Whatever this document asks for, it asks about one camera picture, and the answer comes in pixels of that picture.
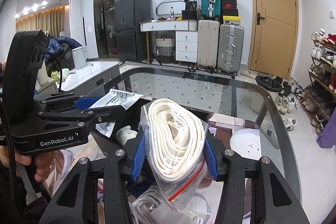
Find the yellow object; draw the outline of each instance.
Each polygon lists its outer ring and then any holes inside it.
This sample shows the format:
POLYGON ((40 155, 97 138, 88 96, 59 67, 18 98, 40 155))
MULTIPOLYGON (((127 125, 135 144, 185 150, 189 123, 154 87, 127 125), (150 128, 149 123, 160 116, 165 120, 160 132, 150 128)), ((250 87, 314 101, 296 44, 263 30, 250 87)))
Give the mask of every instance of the yellow object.
POLYGON ((223 16, 224 21, 240 21, 240 17, 234 16, 223 16))

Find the door handle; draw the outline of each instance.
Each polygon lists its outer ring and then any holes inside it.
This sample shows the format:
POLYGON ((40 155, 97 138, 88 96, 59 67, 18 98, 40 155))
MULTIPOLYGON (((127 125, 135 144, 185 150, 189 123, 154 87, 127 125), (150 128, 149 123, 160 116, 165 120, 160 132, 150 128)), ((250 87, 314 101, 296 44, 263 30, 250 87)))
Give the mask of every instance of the door handle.
POLYGON ((261 17, 260 13, 257 13, 257 25, 260 25, 260 19, 265 19, 265 18, 261 17))

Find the marble tabletop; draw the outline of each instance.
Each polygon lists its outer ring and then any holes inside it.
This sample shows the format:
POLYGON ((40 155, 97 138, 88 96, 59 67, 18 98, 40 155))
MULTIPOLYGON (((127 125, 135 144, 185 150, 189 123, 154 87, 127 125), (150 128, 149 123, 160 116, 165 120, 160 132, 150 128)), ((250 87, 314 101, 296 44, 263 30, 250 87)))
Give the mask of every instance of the marble tabletop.
POLYGON ((73 69, 70 71, 70 74, 62 82, 61 89, 63 91, 70 91, 75 89, 76 87, 82 85, 87 82, 91 78, 103 73, 104 71, 118 66, 119 62, 117 61, 91 61, 86 63, 86 67, 81 69, 73 69))

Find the laundry basket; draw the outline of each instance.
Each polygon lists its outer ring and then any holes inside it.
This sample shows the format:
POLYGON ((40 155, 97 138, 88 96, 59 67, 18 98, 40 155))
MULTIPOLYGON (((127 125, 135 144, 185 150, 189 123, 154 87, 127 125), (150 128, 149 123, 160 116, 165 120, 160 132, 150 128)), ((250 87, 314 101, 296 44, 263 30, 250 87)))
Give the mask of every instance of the laundry basket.
POLYGON ((172 51, 175 50, 175 40, 163 35, 161 38, 155 39, 155 43, 159 61, 164 64, 173 63, 172 51))

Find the water bottle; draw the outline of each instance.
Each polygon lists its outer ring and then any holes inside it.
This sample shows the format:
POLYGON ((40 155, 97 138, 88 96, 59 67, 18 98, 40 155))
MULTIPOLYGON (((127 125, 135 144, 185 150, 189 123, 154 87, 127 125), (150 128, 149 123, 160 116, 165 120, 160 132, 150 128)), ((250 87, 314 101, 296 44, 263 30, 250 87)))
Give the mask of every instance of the water bottle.
POLYGON ((170 20, 175 20, 173 7, 170 7, 170 20))

